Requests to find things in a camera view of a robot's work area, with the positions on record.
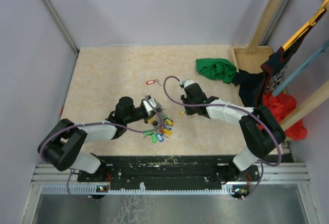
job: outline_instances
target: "red cloth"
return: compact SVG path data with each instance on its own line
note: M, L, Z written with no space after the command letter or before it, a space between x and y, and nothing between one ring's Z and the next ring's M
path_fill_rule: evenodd
M294 97L284 93L280 93L276 97L272 96L272 93L266 93L263 95L263 105L269 108L275 119L280 123L296 109L297 102ZM307 130L303 126L303 121L299 120L292 127L288 128L285 133L294 140L300 140L306 137Z

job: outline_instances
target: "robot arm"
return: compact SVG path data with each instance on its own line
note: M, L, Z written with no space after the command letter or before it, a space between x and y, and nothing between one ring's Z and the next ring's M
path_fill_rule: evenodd
M153 108L145 100L141 101L139 107L135 107L132 98L122 97L116 105L115 111L110 113L107 121L123 126L142 119L147 123L148 119L155 115L153 109L161 112L162 108L155 99L151 97L146 97L146 99ZM74 123L68 119L61 120L39 145L38 153L51 136L73 125ZM97 140L116 139L125 132L126 128L108 124L75 127L48 142L42 151L43 156L58 171L77 169L95 176L101 175L105 165L102 165L102 161L96 155L81 152L82 145Z
M185 94L180 97L184 104L210 104L210 106L202 107L186 106L185 112L187 115L199 114L209 119L224 120L241 127L247 146L233 159L231 166L234 167L236 173L246 170L276 148L269 134L264 129L260 129L256 120L243 110L254 114L263 121L278 144L285 140L284 131L266 106L260 105L257 108L240 107L224 102L218 97L207 98L200 86L192 80L181 82L180 86L185 91Z

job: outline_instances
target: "yellow key tag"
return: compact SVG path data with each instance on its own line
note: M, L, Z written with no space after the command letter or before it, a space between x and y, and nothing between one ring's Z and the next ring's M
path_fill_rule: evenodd
M169 135L169 136L171 135L171 131L169 131L168 129L165 129L165 128L164 128L164 129L163 129L163 132L164 132L165 134Z
M173 124L173 122L171 121L171 120L166 120L166 122L169 124L169 125L172 125Z

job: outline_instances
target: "green cloth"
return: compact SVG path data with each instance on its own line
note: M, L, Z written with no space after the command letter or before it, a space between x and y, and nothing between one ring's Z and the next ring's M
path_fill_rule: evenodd
M197 59L196 71L208 79L223 80L224 83L231 83L236 73L236 67L227 59Z

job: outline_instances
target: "yellow clothes hanger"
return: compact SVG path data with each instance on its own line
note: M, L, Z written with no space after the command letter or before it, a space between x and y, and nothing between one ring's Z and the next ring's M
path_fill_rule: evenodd
M320 9L314 14L314 16L305 24L303 25L282 47L284 51L286 51L292 44L295 43L308 29L309 26L315 26L317 23L315 20L318 18L318 16L324 12L325 5L329 2L329 0L325 0L324 3L322 3Z

